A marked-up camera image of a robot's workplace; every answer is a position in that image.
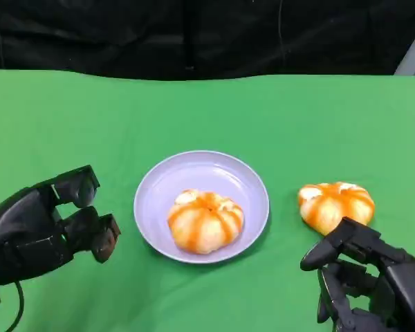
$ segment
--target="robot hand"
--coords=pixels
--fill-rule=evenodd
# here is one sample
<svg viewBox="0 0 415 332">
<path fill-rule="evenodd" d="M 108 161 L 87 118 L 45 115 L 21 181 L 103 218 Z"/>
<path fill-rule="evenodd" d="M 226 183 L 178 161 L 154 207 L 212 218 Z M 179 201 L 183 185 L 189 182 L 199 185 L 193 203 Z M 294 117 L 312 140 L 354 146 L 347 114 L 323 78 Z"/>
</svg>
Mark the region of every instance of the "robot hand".
<svg viewBox="0 0 415 332">
<path fill-rule="evenodd" d="M 318 270 L 321 294 L 317 321 L 333 320 L 337 332 L 415 332 L 415 257 L 380 239 L 381 234 L 344 217 L 301 261 L 302 270 Z M 345 254 L 366 267 L 338 259 Z M 370 299 L 369 311 L 351 309 L 347 295 Z"/>
<path fill-rule="evenodd" d="M 83 250 L 105 262 L 120 230 L 112 214 L 98 216 L 89 206 L 99 186 L 92 167 L 85 166 L 24 188 L 0 204 L 0 285 L 48 273 Z M 65 203 L 80 210 L 62 219 L 56 207 Z"/>
</svg>

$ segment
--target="pumpkin-shaped bun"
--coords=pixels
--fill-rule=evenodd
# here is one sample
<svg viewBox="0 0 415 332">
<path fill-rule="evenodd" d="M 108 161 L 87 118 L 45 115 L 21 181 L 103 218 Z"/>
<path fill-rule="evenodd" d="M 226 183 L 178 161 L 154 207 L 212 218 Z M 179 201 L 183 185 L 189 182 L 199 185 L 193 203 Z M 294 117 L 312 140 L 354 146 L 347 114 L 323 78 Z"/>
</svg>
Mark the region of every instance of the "pumpkin-shaped bun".
<svg viewBox="0 0 415 332">
<path fill-rule="evenodd" d="M 214 192 L 185 190 L 169 211 L 168 224 L 178 247 L 209 254 L 233 242 L 243 229 L 243 211 Z"/>
<path fill-rule="evenodd" d="M 305 185 L 298 203 L 304 222 L 323 235 L 334 230 L 344 216 L 367 225 L 375 212 L 367 190 L 345 182 Z"/>
</svg>

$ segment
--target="light purple plate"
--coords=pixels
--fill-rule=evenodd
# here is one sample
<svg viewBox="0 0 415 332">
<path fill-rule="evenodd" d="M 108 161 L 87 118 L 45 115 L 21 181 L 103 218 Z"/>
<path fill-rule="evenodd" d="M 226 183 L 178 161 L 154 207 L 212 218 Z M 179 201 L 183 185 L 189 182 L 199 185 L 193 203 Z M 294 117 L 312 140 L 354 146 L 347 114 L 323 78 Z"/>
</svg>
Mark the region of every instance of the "light purple plate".
<svg viewBox="0 0 415 332">
<path fill-rule="evenodd" d="M 213 191 L 243 208 L 243 231 L 234 242 L 208 255 L 190 254 L 176 246 L 167 214 L 186 189 Z M 133 201 L 133 215 L 141 234 L 157 251 L 178 261 L 207 264 L 239 254 L 258 238 L 268 220 L 269 197 L 257 173 L 239 159 L 215 151 L 189 151 L 165 159 L 146 174 Z"/>
</svg>

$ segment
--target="green tablecloth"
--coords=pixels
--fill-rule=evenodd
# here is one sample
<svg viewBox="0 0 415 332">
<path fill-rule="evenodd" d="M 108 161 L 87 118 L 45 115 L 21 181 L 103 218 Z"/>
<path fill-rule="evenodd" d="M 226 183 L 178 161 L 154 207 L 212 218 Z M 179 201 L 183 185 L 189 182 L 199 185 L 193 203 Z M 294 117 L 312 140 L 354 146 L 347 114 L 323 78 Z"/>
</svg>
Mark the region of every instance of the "green tablecloth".
<svg viewBox="0 0 415 332">
<path fill-rule="evenodd" d="M 244 160 L 270 195 L 264 235 L 220 266 L 156 254 L 133 221 L 146 171 L 191 149 Z M 306 183 L 365 186 L 377 205 L 372 226 L 415 254 L 415 77 L 140 82 L 0 72 L 0 202 L 85 164 L 102 185 L 95 206 L 122 229 L 116 251 L 105 265 L 80 254 L 23 282 L 17 331 L 330 331 L 315 323 L 316 274 L 299 269 L 319 239 L 298 213 Z M 2 332 L 17 292 L 5 286 L 0 295 Z"/>
</svg>

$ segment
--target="plate rim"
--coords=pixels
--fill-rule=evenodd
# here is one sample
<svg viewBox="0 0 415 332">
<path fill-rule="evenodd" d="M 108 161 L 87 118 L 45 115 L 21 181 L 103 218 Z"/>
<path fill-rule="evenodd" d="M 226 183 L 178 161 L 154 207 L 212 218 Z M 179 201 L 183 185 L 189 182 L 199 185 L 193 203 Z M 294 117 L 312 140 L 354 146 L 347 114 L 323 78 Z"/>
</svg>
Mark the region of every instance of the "plate rim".
<svg viewBox="0 0 415 332">
<path fill-rule="evenodd" d="M 184 156 L 185 154 L 199 154 L 199 153 L 208 153 L 208 154 L 217 154 L 223 157 L 227 157 L 227 158 L 231 158 L 235 161 L 237 161 L 238 163 L 241 163 L 244 167 L 248 168 L 253 175 L 257 178 L 258 183 L 261 185 L 261 187 L 263 188 L 264 191 L 264 200 L 266 201 L 266 204 L 268 206 L 268 209 L 266 211 L 266 215 L 264 217 L 264 222 L 261 225 L 260 229 L 258 229 L 258 232 L 255 233 L 255 236 L 246 244 L 245 247 L 243 247 L 242 250 L 240 250 L 239 252 L 236 252 L 234 254 L 229 254 L 226 257 L 222 258 L 222 259 L 217 259 L 217 260 L 212 260 L 212 261 L 199 261 L 197 259 L 185 259 L 185 258 L 181 258 L 181 257 L 177 257 L 175 255 L 169 254 L 167 252 L 163 252 L 162 250 L 158 249 L 156 246 L 154 246 L 150 240 L 148 240 L 148 238 L 145 236 L 145 233 L 143 232 L 142 227 L 140 226 L 140 224 L 137 221 L 137 216 L 136 216 L 136 206 L 137 206 L 137 200 L 138 200 L 138 195 L 139 195 L 139 191 L 140 189 L 143 187 L 145 180 L 147 179 L 147 177 L 153 172 L 155 171 L 156 168 L 158 168 L 159 166 L 161 166 L 162 164 L 166 163 L 167 161 L 173 159 L 173 158 L 177 158 L 179 156 Z M 263 180 L 261 179 L 260 175 L 258 175 L 258 173 L 251 167 L 249 166 L 247 163 L 243 162 L 242 160 L 238 159 L 237 157 L 231 156 L 230 154 L 225 154 L 223 152 L 219 152 L 219 151 L 213 151 L 213 150 L 191 150 L 191 151 L 184 151 L 178 154 L 174 154 L 172 156 L 166 157 L 165 159 L 161 160 L 159 163 L 155 164 L 142 178 L 142 180 L 140 181 L 140 184 L 137 187 L 136 190 L 136 194 L 133 198 L 133 218 L 134 221 L 137 225 L 138 230 L 140 231 L 140 234 L 142 236 L 142 238 L 154 249 L 157 250 L 160 254 L 162 254 L 163 256 L 166 256 L 170 259 L 174 259 L 176 261 L 180 261 L 183 263 L 187 263 L 187 264 L 215 264 L 215 263 L 219 263 L 220 261 L 227 261 L 233 257 L 236 257 L 238 255 L 240 255 L 241 253 L 245 252 L 247 249 L 249 249 L 252 244 L 254 244 L 254 242 L 261 236 L 262 232 L 264 231 L 264 229 L 266 228 L 266 225 L 268 223 L 268 218 L 269 218 L 269 214 L 270 214 L 270 199 L 269 199 L 269 194 L 268 194 L 268 190 L 266 188 L 266 186 L 264 185 Z"/>
</svg>

